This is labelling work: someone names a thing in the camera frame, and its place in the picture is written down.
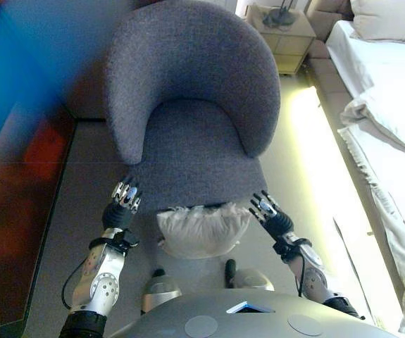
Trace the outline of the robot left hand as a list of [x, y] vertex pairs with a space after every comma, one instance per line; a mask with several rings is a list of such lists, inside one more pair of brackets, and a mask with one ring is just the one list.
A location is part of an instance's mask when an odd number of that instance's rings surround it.
[[105, 207], [102, 215], [104, 229], [126, 227], [131, 217], [138, 211], [142, 201], [142, 192], [138, 181], [124, 176], [111, 194], [111, 202]]

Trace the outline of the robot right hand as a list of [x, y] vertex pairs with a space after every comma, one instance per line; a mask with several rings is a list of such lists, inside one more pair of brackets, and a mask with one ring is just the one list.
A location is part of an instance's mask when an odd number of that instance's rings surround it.
[[267, 191], [253, 193], [250, 202], [249, 212], [275, 241], [294, 230], [292, 219]]

